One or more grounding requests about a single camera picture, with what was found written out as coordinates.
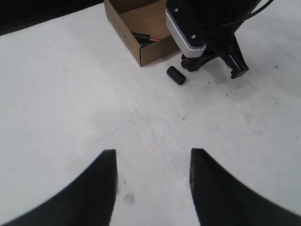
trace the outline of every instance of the white tablecloth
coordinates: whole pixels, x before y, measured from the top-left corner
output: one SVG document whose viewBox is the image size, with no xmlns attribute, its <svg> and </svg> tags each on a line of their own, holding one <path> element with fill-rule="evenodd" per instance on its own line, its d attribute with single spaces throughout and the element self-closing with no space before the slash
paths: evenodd
<svg viewBox="0 0 301 226">
<path fill-rule="evenodd" d="M 240 28 L 250 71 L 236 80 L 219 59 L 188 73 L 180 53 L 140 68 L 103 5 L 1 36 L 0 224 L 112 148 L 124 182 L 113 226 L 198 225 L 193 147 L 301 214 L 300 9 L 275 1 Z M 172 65 L 187 84 L 166 75 Z"/>
</svg>

